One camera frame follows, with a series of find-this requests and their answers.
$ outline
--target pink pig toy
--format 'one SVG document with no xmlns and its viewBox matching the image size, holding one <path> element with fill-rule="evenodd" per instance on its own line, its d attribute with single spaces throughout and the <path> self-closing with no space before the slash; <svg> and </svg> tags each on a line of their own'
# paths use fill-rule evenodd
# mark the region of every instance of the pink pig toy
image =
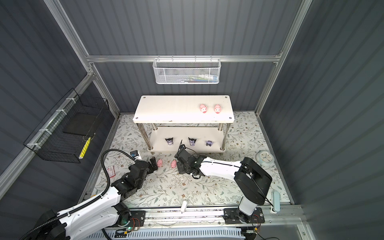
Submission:
<svg viewBox="0 0 384 240">
<path fill-rule="evenodd" d="M 215 106 L 215 113 L 220 113 L 221 112 L 221 107 L 220 105 Z"/>
<path fill-rule="evenodd" d="M 207 112 L 207 107 L 206 107 L 204 104 L 201 104 L 201 105 L 200 105 L 200 111 L 201 111 L 202 113 L 206 113 L 206 112 Z"/>
<path fill-rule="evenodd" d="M 171 168 L 175 168 L 175 167 L 176 167 L 176 159 L 174 159 L 174 160 L 170 163 L 170 167 L 171 167 Z"/>
<path fill-rule="evenodd" d="M 163 159 L 159 159 L 158 161 L 157 161 L 157 166 L 158 167 L 162 167 L 163 166 Z"/>
</svg>

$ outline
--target yellow marker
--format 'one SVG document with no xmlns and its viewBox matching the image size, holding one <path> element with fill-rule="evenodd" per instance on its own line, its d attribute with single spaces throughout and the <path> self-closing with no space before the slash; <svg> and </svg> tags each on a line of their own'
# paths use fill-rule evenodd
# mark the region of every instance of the yellow marker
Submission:
<svg viewBox="0 0 384 240">
<path fill-rule="evenodd" d="M 87 151 L 90 142 L 91 142 L 91 137 L 89 137 L 88 140 L 85 142 L 84 147 L 81 150 L 79 159 L 83 159 L 83 157 L 85 155 L 85 152 Z"/>
</svg>

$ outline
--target floral patterned mat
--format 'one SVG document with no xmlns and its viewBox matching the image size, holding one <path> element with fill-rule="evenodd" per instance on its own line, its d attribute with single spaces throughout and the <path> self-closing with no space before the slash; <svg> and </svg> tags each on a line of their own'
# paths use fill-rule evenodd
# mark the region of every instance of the floral patterned mat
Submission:
<svg viewBox="0 0 384 240">
<path fill-rule="evenodd" d="M 204 154 L 211 158 L 225 161 L 239 161 L 244 157 L 255 159 L 260 150 L 268 150 L 264 136 L 258 124 L 254 112 L 234 112 L 235 122 L 228 132 L 226 151 L 220 153 Z M 126 152 L 138 150 L 143 160 L 148 161 L 152 156 L 156 160 L 163 159 L 163 166 L 147 176 L 141 189 L 124 202 L 128 207 L 163 207 L 180 206 L 183 200 L 189 205 L 226 205 L 238 204 L 243 196 L 236 183 L 221 177 L 201 177 L 193 179 L 187 174 L 179 174 L 177 168 L 171 168 L 170 164 L 175 153 L 157 152 L 151 154 L 141 137 L 136 124 L 132 122 L 134 115 L 121 116 L 120 125 L 113 139 L 111 148 L 122 149 Z M 159 126 L 197 126 L 198 124 L 160 124 Z M 144 125 L 148 136 L 151 134 L 151 126 Z M 199 126 L 218 126 L 217 124 L 199 124 Z M 128 167 L 133 161 L 119 152 L 110 152 L 105 160 L 105 166 L 114 166 L 116 176 L 111 182 L 119 179 L 124 173 L 129 172 Z M 281 182 L 281 177 L 275 165 L 263 167 L 271 176 L 272 184 L 268 192 L 271 200 L 271 189 L 280 193 L 281 202 L 289 202 L 286 190 Z M 96 182 L 93 194 L 103 191 L 107 183 L 104 173 L 101 171 Z"/>
</svg>

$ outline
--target wire basket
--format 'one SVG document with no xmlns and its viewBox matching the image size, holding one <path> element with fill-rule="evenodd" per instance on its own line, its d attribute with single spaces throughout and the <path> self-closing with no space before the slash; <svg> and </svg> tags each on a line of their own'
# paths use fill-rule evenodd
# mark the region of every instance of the wire basket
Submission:
<svg viewBox="0 0 384 240">
<path fill-rule="evenodd" d="M 220 68 L 220 59 L 206 62 L 153 61 L 157 84 L 217 84 Z"/>
<path fill-rule="evenodd" d="M 108 101 L 76 95 L 57 111 L 46 129 L 35 129 L 40 133 L 38 140 L 31 143 L 31 134 L 24 145 L 43 160 L 80 163 L 109 111 Z"/>
</svg>

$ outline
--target corrugated wall panel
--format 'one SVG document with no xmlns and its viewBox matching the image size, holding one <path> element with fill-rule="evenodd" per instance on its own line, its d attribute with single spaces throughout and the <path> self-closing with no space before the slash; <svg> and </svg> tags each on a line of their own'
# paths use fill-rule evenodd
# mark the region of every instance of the corrugated wall panel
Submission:
<svg viewBox="0 0 384 240">
<path fill-rule="evenodd" d="M 84 95 L 100 97 L 93 84 Z M 113 122 L 108 112 L 80 164 L 44 161 L 37 156 L 31 160 L 0 200 L 0 240 L 18 239 L 50 209 L 59 211 L 77 204 Z"/>
<path fill-rule="evenodd" d="M 273 55 L 300 0 L 61 3 L 90 55 Z"/>
<path fill-rule="evenodd" d="M 254 110 L 273 63 L 222 63 L 219 84 L 157 84 L 152 63 L 96 63 L 121 112 L 134 112 L 142 95 L 220 95 L 234 110 Z"/>
<path fill-rule="evenodd" d="M 86 71 L 43 1 L 0 1 L 0 16 L 2 173 Z"/>
<path fill-rule="evenodd" d="M 261 113 L 320 240 L 384 237 L 383 35 L 383 1 L 315 0 Z"/>
</svg>

